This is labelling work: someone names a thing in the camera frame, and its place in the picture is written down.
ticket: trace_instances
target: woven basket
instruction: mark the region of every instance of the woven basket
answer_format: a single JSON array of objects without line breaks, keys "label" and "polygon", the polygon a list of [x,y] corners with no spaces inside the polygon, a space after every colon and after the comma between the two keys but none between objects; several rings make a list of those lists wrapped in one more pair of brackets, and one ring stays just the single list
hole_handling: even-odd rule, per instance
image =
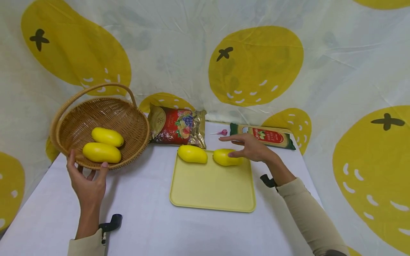
[{"label": "woven basket", "polygon": [[[87,100],[68,111],[69,106],[89,91],[104,87],[118,86],[131,96],[132,104],[114,97],[97,97]],[[91,131],[103,127],[119,132],[124,145],[118,148],[122,159],[109,164],[110,169],[121,168],[134,161],[150,142],[150,128],[147,117],[137,108],[131,90],[117,83],[96,85],[80,91],[70,98],[56,113],[50,128],[50,140],[54,147],[68,156],[71,149],[76,151],[76,162],[91,170],[99,170],[101,163],[95,163],[82,154],[88,142],[94,142]]]}]

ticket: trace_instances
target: fabric backdrop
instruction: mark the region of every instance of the fabric backdrop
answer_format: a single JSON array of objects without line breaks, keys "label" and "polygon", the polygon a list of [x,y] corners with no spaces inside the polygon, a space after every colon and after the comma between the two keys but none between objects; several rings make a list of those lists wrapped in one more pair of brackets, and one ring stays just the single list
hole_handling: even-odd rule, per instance
[{"label": "fabric backdrop", "polygon": [[[58,152],[56,110],[120,82],[291,129],[353,255],[410,254],[410,0],[3,0],[0,230]],[[87,97],[125,95],[104,87]]]}]

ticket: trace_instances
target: yellow cutting board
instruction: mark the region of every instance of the yellow cutting board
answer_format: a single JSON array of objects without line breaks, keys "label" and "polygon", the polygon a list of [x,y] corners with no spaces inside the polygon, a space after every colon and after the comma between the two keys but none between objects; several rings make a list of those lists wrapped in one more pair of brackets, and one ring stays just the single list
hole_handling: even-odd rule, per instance
[{"label": "yellow cutting board", "polygon": [[188,163],[178,154],[169,199],[173,205],[250,213],[256,207],[251,163],[221,166],[213,151],[205,150],[208,162]]}]

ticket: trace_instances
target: black clip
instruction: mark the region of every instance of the black clip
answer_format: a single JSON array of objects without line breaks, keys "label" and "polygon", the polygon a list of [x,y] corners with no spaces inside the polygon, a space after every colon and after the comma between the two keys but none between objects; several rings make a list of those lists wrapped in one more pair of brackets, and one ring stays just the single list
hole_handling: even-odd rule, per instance
[{"label": "black clip", "polygon": [[276,184],[275,180],[269,179],[267,174],[264,174],[260,177],[260,179],[263,181],[263,183],[266,185],[268,188],[276,188],[278,185]]},{"label": "black clip", "polygon": [[105,245],[105,240],[107,239],[107,232],[111,232],[113,230],[118,229],[121,226],[121,222],[123,221],[123,216],[121,214],[114,214],[111,217],[111,221],[109,223],[102,223],[98,227],[102,230],[102,244]]}]

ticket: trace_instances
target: pasta package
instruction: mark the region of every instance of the pasta package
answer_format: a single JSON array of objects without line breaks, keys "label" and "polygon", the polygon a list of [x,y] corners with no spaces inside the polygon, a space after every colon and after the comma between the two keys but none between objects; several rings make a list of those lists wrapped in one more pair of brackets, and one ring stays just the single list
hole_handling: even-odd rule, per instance
[{"label": "pasta package", "polygon": [[205,110],[171,109],[151,104],[148,115],[151,142],[206,149],[205,114]]},{"label": "pasta package", "polygon": [[290,138],[290,130],[283,128],[271,128],[252,125],[230,124],[230,135],[252,134],[257,140],[266,146],[296,150]]}]

